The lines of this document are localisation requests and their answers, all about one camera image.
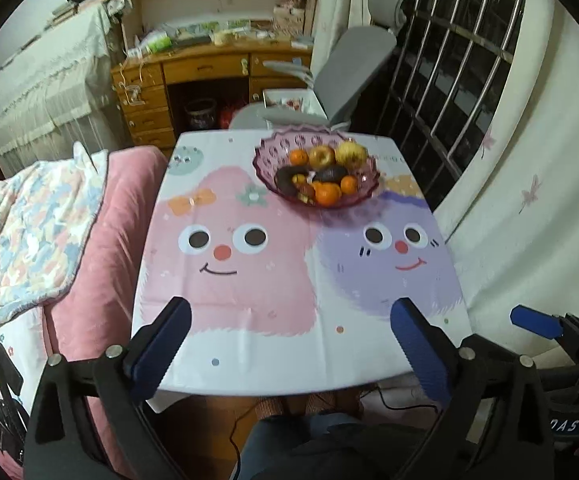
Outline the small mandarin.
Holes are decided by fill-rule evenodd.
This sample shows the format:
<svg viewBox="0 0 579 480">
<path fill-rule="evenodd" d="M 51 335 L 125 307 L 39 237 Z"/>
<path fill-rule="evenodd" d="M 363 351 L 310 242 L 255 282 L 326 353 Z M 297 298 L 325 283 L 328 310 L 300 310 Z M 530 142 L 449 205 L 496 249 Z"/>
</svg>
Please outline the small mandarin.
<svg viewBox="0 0 579 480">
<path fill-rule="evenodd" d="M 348 174 L 339 182 L 340 191 L 346 196 L 355 195 L 358 192 L 358 186 L 358 179 L 351 174 Z"/>
</svg>

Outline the yellow spotted pear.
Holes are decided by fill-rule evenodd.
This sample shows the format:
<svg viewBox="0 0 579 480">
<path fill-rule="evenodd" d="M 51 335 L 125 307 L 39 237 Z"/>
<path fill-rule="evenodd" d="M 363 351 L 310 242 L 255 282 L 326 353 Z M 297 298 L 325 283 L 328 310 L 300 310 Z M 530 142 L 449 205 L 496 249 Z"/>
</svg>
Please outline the yellow spotted pear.
<svg viewBox="0 0 579 480">
<path fill-rule="evenodd" d="M 335 148 L 335 157 L 338 165 L 348 170 L 357 170 L 365 164 L 369 154 L 367 149 L 357 142 L 344 141 Z"/>
</svg>

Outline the large orange with stem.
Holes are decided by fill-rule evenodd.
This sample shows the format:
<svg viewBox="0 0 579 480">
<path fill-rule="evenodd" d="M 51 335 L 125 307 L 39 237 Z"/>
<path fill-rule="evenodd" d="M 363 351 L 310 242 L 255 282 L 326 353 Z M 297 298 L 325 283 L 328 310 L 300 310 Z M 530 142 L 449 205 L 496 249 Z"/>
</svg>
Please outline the large orange with stem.
<svg viewBox="0 0 579 480">
<path fill-rule="evenodd" d="M 296 148 L 288 155 L 288 160 L 291 166 L 308 166 L 309 154 L 302 148 Z"/>
</svg>

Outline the small red lychee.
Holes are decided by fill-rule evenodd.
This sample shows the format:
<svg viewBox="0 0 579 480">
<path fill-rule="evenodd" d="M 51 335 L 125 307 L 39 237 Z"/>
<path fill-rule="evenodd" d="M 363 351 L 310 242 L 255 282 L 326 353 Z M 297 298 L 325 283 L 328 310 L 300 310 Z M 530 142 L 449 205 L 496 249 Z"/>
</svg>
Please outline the small red lychee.
<svg viewBox="0 0 579 480">
<path fill-rule="evenodd" d="M 306 200 L 313 200 L 315 197 L 315 189 L 309 183 L 302 183 L 301 185 L 299 185 L 298 193 L 301 196 L 305 197 Z"/>
</svg>

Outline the pink bed blanket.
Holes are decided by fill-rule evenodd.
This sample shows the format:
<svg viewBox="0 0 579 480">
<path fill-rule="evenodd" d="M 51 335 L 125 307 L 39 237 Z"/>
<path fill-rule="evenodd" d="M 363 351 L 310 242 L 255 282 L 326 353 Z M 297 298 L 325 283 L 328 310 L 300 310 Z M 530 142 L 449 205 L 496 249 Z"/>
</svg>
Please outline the pink bed blanket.
<svg viewBox="0 0 579 480">
<path fill-rule="evenodd" d="M 110 153 L 103 204 L 66 294 L 0 327 L 0 344 L 22 384 L 13 398 L 32 409 L 53 353 L 93 359 L 130 338 L 142 252 L 167 159 L 157 148 Z"/>
</svg>

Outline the white curtain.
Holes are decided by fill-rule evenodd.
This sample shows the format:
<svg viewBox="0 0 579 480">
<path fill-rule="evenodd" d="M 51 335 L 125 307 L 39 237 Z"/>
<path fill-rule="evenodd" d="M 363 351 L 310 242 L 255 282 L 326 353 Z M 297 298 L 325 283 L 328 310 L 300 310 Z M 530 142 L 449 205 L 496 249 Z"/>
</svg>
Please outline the white curtain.
<svg viewBox="0 0 579 480">
<path fill-rule="evenodd" d="M 436 219 L 473 330 L 563 362 L 510 321 L 519 304 L 579 316 L 579 25 L 557 0 L 525 1 L 495 116 Z"/>
</svg>

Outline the cartoon printed tablecloth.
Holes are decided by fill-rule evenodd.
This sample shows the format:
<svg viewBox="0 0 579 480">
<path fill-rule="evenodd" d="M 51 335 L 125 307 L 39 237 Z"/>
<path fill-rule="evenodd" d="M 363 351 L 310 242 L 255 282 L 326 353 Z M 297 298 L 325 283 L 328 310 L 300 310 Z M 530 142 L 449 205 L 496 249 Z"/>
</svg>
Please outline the cartoon printed tablecloth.
<svg viewBox="0 0 579 480">
<path fill-rule="evenodd" d="M 188 336 L 158 387 L 183 394 L 280 396 L 360 386 L 409 369 L 390 328 L 402 297 L 453 341 L 471 333 L 434 214 L 395 142 L 358 136 L 378 188 L 361 204 L 319 209 L 265 178 L 293 148 L 266 130 L 180 136 L 152 214 L 132 324 L 175 296 Z"/>
</svg>

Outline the overripe dark banana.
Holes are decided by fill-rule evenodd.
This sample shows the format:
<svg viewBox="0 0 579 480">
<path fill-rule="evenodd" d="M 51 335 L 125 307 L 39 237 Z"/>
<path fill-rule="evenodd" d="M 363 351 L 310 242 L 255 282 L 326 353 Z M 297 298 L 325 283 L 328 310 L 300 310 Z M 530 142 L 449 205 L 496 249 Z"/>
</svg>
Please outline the overripe dark banana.
<svg viewBox="0 0 579 480">
<path fill-rule="evenodd" d="M 309 170 L 306 167 L 283 166 L 276 171 L 276 175 L 274 176 L 276 189 L 282 196 L 289 200 L 301 200 L 302 202 L 307 203 L 308 200 L 298 193 L 299 185 L 295 185 L 291 180 L 295 174 L 304 174 L 307 177 L 306 183 L 308 183 Z"/>
</svg>

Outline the dark avocado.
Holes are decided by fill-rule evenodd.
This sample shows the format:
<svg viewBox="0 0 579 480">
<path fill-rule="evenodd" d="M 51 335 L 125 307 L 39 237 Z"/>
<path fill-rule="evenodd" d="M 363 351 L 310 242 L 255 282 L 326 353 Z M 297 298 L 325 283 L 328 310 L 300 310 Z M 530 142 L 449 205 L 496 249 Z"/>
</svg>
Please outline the dark avocado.
<svg viewBox="0 0 579 480">
<path fill-rule="evenodd" d="M 318 170 L 313 178 L 313 182 L 340 184 L 344 177 L 348 176 L 348 170 L 344 166 L 329 165 Z"/>
</svg>

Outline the pink plastic fruit tray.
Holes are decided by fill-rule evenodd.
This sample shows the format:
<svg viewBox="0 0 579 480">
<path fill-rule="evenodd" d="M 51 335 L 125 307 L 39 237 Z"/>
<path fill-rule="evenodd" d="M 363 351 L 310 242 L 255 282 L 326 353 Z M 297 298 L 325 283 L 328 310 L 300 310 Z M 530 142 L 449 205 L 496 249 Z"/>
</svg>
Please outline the pink plastic fruit tray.
<svg viewBox="0 0 579 480">
<path fill-rule="evenodd" d="M 350 136 L 324 127 L 280 128 L 255 148 L 256 176 L 272 193 L 313 208 L 348 208 L 378 189 L 377 162 Z"/>
</svg>

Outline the yellow red apple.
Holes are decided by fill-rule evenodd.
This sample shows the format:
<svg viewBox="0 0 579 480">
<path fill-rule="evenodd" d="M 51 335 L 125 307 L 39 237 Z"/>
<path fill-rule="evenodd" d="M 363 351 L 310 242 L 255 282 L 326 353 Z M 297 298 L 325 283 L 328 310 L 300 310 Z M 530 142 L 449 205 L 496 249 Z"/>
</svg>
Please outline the yellow red apple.
<svg viewBox="0 0 579 480">
<path fill-rule="evenodd" d="M 336 164 L 335 151 L 329 145 L 317 145 L 309 151 L 309 165 L 318 171 L 323 167 Z"/>
</svg>

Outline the lace covered furniture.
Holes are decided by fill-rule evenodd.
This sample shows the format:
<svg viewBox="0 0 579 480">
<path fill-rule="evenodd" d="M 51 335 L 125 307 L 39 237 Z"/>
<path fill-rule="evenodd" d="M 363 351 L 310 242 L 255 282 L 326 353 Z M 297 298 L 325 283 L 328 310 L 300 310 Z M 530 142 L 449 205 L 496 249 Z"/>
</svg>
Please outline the lace covered furniture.
<svg viewBox="0 0 579 480">
<path fill-rule="evenodd" d="M 122 40 L 103 3 L 48 29 L 0 70 L 0 169 L 131 145 L 113 88 Z"/>
</svg>

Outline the metal window grille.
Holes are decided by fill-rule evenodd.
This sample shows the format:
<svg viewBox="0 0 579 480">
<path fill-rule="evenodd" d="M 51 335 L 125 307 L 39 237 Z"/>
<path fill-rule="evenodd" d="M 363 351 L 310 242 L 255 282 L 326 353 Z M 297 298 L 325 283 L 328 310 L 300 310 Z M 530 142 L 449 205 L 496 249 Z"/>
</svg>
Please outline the metal window grille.
<svg viewBox="0 0 579 480">
<path fill-rule="evenodd" d="M 483 153 L 509 76 L 525 0 L 404 0 L 377 130 L 431 208 Z"/>
</svg>

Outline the grey office chair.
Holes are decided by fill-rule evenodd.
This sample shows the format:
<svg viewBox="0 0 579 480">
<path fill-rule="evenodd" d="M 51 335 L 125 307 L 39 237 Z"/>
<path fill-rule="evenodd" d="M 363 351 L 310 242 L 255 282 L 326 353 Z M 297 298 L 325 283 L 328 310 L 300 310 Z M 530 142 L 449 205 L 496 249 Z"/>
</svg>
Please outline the grey office chair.
<svg viewBox="0 0 579 480">
<path fill-rule="evenodd" d="M 347 29 L 316 74 L 303 65 L 266 61 L 269 70 L 299 79 L 307 87 L 262 92 L 262 102 L 241 108 L 229 128 L 309 125 L 346 130 L 360 94 L 395 52 L 398 32 L 407 21 L 403 3 L 367 0 L 373 23 Z"/>
</svg>

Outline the wooden bookshelf with books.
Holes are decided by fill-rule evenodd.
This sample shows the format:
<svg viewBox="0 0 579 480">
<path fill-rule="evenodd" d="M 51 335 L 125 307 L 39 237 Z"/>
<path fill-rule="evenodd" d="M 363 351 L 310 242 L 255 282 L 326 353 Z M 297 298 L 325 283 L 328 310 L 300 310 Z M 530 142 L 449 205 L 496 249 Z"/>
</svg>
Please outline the wooden bookshelf with books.
<svg viewBox="0 0 579 480">
<path fill-rule="evenodd" d="M 281 0 L 131 0 L 132 8 L 122 17 L 124 47 L 132 49 L 136 39 L 154 28 L 178 29 L 203 22 L 235 20 L 271 21 Z M 307 0 L 303 33 L 313 29 L 318 0 Z"/>
</svg>

